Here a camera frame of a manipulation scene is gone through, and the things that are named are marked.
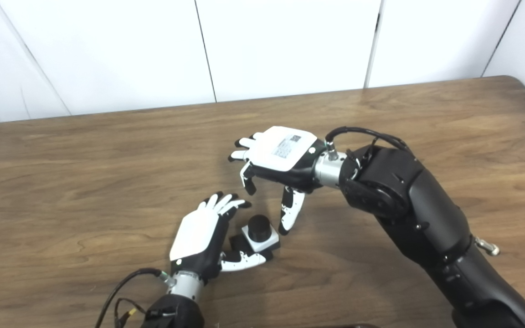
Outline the white and black left hand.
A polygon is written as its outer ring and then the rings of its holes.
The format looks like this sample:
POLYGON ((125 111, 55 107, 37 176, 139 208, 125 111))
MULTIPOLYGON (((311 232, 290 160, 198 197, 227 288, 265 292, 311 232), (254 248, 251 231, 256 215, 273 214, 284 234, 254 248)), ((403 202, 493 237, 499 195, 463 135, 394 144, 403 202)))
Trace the white and black left hand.
POLYGON ((231 218, 251 203, 238 195, 217 192, 202 201, 181 221, 169 253, 171 275, 176 284, 193 279, 206 284, 221 272, 237 272, 267 263, 281 243, 277 231, 263 215, 252 216, 248 225, 223 245, 231 218))

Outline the white and black right hand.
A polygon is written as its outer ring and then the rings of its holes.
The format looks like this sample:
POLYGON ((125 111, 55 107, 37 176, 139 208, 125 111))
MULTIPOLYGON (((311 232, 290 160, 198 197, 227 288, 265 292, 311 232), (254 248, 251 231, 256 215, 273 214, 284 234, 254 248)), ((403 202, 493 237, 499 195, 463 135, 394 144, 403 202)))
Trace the white and black right hand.
POLYGON ((315 177, 315 166, 326 151, 324 142, 314 134, 300 129, 273 126, 235 141, 237 151, 230 162, 243 161, 240 170, 242 186, 248 195, 257 188, 254 177, 283 186, 279 233, 285 236, 294 226, 305 196, 322 187, 315 177))

